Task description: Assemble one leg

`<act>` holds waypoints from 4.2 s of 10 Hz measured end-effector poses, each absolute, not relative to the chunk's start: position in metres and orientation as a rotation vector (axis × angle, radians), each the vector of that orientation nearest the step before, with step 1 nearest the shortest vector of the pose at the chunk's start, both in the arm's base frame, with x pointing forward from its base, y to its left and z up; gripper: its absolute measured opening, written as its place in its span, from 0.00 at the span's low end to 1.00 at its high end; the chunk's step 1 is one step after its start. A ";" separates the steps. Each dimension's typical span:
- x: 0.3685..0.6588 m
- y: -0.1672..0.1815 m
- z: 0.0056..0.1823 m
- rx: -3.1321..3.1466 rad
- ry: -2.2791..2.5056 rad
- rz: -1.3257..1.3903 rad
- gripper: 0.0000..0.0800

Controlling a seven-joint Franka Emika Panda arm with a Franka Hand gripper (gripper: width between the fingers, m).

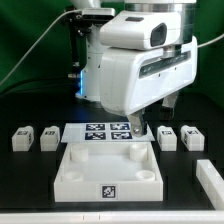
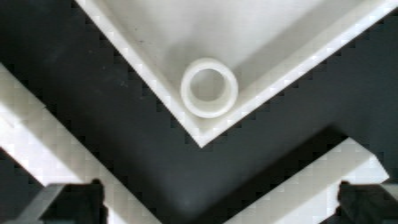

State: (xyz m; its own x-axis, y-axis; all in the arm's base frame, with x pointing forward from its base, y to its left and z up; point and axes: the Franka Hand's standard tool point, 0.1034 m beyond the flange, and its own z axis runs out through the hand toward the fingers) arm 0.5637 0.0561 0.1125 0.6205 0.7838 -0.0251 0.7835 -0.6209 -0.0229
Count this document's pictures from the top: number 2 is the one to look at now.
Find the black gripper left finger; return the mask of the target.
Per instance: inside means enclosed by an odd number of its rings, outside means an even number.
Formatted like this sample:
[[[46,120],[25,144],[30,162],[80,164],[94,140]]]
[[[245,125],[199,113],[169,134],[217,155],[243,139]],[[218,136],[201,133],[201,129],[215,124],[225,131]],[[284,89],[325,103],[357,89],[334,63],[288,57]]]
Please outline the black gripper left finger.
[[[85,184],[50,184],[12,220],[12,224],[106,223],[105,186],[98,179]]]

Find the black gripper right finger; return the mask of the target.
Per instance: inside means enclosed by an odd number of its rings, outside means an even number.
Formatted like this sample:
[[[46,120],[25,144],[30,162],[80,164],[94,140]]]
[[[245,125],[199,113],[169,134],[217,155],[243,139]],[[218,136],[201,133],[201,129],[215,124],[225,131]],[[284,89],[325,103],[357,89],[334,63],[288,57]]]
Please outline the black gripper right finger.
[[[398,183],[343,182],[337,202],[336,212],[320,224],[398,224]]]

